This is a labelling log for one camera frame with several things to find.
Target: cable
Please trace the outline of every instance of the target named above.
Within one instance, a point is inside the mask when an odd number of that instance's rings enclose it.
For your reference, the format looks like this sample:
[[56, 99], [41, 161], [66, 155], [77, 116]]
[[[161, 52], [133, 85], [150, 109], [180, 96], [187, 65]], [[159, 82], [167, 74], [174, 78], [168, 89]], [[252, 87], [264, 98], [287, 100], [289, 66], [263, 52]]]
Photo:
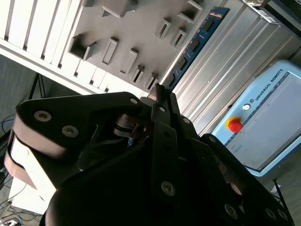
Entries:
[[12, 198], [15, 198], [17, 195], [19, 195], [26, 188], [26, 186], [27, 186], [27, 184], [25, 184], [24, 188], [20, 192], [18, 192], [17, 194], [13, 195], [12, 197], [6, 199], [4, 202], [0, 203], [0, 206], [2, 204], [6, 203], [7, 201], [11, 200]]
[[6, 133], [5, 130], [4, 130], [4, 128], [3, 128], [3, 125], [4, 125], [4, 123], [5, 123], [5, 120], [8, 119], [8, 118], [11, 117], [11, 116], [14, 116], [14, 115], [15, 115], [15, 114], [11, 114], [10, 116], [6, 117], [6, 118], [2, 121], [2, 123], [1, 123], [1, 128], [2, 128], [2, 130], [3, 130], [4, 133]]
[[38, 77], [38, 82], [39, 82], [40, 96], [41, 96], [41, 98], [43, 98], [42, 89], [41, 89], [41, 83], [40, 83], [40, 77]]
[[2, 183], [4, 183], [4, 181], [7, 177], [8, 177], [8, 173], [5, 175], [4, 179], [0, 182], [0, 186], [2, 185]]
[[43, 88], [43, 93], [44, 93], [44, 98], [46, 97], [46, 92], [45, 92], [45, 87], [44, 87], [44, 81], [43, 81], [43, 76], [40, 74], [41, 76], [41, 83], [42, 83], [42, 88]]
[[18, 220], [19, 220], [19, 223], [20, 223], [20, 225], [22, 226], [22, 218], [20, 218], [20, 216], [18, 216], [18, 215], [16, 215], [16, 214], [13, 214], [14, 216], [16, 216], [17, 218], [18, 218]]

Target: gray pegboard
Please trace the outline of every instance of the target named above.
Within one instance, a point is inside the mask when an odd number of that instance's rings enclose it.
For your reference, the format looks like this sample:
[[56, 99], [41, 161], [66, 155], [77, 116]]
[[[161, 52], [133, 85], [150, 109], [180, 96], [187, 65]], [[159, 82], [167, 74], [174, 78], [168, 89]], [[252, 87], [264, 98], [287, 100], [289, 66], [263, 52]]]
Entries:
[[88, 62], [149, 91], [149, 85], [162, 78], [195, 26], [181, 13], [191, 17], [191, 10], [194, 17], [201, 15], [202, 3], [195, 2], [199, 8], [191, 8], [188, 0], [139, 0], [135, 11], [117, 18], [104, 13], [101, 0], [95, 1], [93, 7], [83, 9], [75, 34], [84, 34], [83, 46], [96, 42]]

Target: white wall panel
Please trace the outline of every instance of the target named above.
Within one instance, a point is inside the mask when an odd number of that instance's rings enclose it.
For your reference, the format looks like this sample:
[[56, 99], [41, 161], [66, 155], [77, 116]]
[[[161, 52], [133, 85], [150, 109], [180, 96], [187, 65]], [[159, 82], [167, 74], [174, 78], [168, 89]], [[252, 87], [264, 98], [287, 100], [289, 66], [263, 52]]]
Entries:
[[0, 39], [4, 39], [5, 37], [11, 1], [12, 0], [0, 0]]
[[96, 71], [95, 65], [87, 61], [81, 60], [76, 70], [76, 72], [78, 73], [77, 78], [83, 83], [90, 83], [95, 71]]
[[38, 0], [27, 42], [27, 52], [41, 57], [57, 0]]
[[100, 84], [102, 83], [105, 74], [106, 74], [105, 70], [103, 70], [101, 68], [97, 68], [92, 77], [92, 81], [93, 81], [92, 85], [98, 88], [100, 86]]
[[62, 58], [62, 74], [65, 77], [74, 76], [79, 65], [79, 58], [70, 53], [65, 53]]
[[136, 97], [140, 97], [143, 92], [136, 86], [133, 86], [110, 73], [105, 74], [103, 81], [99, 87], [99, 89], [102, 91], [105, 91], [106, 88], [109, 89], [108, 93], [129, 92], [134, 94]]
[[57, 47], [55, 49], [55, 54], [53, 56], [51, 64], [54, 66], [58, 66], [61, 62], [63, 53], [69, 47], [70, 38], [73, 37], [77, 24], [79, 22], [80, 14], [82, 12], [83, 7], [79, 6], [81, 0], [72, 0], [70, 8], [68, 10], [68, 15], [66, 17], [62, 33], [60, 35]]
[[63, 26], [71, 5], [71, 0], [59, 0], [58, 4], [57, 12], [55, 14], [53, 25], [50, 28], [50, 34], [44, 52], [44, 60], [49, 63], [52, 62], [53, 55], [55, 54], [55, 49], [63, 31]]
[[34, 0], [15, 0], [8, 41], [23, 48]]

